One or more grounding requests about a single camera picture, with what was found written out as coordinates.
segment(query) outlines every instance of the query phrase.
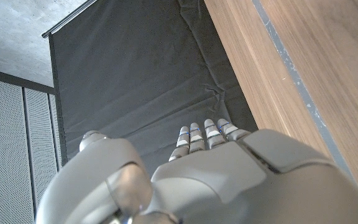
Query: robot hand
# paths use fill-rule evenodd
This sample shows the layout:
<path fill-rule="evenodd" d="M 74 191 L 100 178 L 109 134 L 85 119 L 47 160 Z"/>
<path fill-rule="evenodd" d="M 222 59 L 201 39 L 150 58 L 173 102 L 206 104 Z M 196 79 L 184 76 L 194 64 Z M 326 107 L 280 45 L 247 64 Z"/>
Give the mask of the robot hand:
<path fill-rule="evenodd" d="M 180 130 L 151 180 L 125 139 L 88 132 L 51 181 L 36 223 L 358 223 L 358 189 L 334 162 L 224 119 Z"/>

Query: curtain rod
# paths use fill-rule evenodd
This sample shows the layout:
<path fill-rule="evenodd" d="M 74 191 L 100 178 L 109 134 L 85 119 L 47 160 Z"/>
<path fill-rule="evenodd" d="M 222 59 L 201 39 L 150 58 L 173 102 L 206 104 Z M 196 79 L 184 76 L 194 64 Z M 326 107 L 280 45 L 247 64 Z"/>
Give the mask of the curtain rod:
<path fill-rule="evenodd" d="M 84 2 L 80 7 L 76 8 L 68 16 L 66 16 L 64 19 L 62 19 L 60 22 L 58 22 L 56 25 L 54 25 L 48 31 L 44 32 L 42 34 L 42 37 L 47 38 L 49 34 L 52 34 L 56 31 L 60 30 L 60 28 L 62 28 L 64 25 L 66 25 L 68 22 L 70 22 L 72 19 L 74 19 L 76 16 L 78 16 L 81 12 L 83 12 L 86 8 L 90 7 L 90 5 L 92 5 L 96 1 L 97 0 L 87 0 L 86 2 Z"/>

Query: wood grain surface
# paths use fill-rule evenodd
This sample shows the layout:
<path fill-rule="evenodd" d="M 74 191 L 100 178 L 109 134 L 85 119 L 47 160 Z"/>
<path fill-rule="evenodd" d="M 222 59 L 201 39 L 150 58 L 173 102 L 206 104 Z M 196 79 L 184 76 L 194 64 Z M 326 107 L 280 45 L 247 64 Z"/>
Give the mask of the wood grain surface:
<path fill-rule="evenodd" d="M 358 0 L 261 0 L 358 184 Z M 259 128 L 325 143 L 251 0 L 205 0 Z"/>
<path fill-rule="evenodd" d="M 331 156 L 253 3 L 205 3 L 258 128 L 280 131 Z"/>
<path fill-rule="evenodd" d="M 261 0 L 358 183 L 358 0 Z"/>

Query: black fabric backdrop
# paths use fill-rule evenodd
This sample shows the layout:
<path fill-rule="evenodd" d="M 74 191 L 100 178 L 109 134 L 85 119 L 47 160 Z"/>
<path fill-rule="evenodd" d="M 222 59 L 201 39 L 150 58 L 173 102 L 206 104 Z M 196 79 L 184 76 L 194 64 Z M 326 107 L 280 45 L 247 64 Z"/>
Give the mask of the black fabric backdrop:
<path fill-rule="evenodd" d="M 96 129 L 130 140 L 152 174 L 182 126 L 257 130 L 203 1 L 98 0 L 50 38 L 68 159 Z"/>

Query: blue stripe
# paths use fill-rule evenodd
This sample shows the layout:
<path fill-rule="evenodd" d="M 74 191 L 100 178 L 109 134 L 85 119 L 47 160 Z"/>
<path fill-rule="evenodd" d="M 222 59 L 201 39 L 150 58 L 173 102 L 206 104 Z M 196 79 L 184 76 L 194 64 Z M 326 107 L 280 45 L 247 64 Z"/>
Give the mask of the blue stripe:
<path fill-rule="evenodd" d="M 345 173 L 348 174 L 348 176 L 353 180 L 354 183 L 356 183 L 349 166 L 346 164 L 345 159 L 343 158 L 341 152 L 339 151 L 338 147 L 336 146 L 336 143 L 335 143 L 333 137 L 331 136 L 331 133 L 329 132 L 327 126 L 324 123 L 323 117 L 318 112 L 316 105 L 314 104 L 313 100 L 311 99 L 311 96 L 310 96 L 308 90 L 306 89 L 305 84 L 303 83 L 301 77 L 299 76 L 299 73 L 296 70 L 294 63 L 292 62 L 286 48 L 283 45 L 283 42 L 281 41 L 280 37 L 278 36 L 278 34 L 272 24 L 272 21 L 269 19 L 260 0 L 252 0 L 252 2 L 254 3 L 254 6 L 255 6 L 257 12 L 259 13 L 259 16 L 260 16 L 262 22 L 264 23 L 265 28 L 266 28 L 270 38 L 272 39 L 274 46 L 277 49 L 278 54 L 280 55 L 290 76 L 292 77 L 292 80 L 293 80 L 296 88 L 298 89 L 298 92 L 299 92 L 300 96 L 302 97 L 302 100 L 305 103 L 305 106 L 306 106 L 307 110 L 309 111 L 314 123 L 316 124 L 321 137 L 323 138 L 324 142 L 326 143 L 326 145 L 328 147 L 328 150 L 330 151 L 331 155 L 333 156 L 335 163 Z"/>

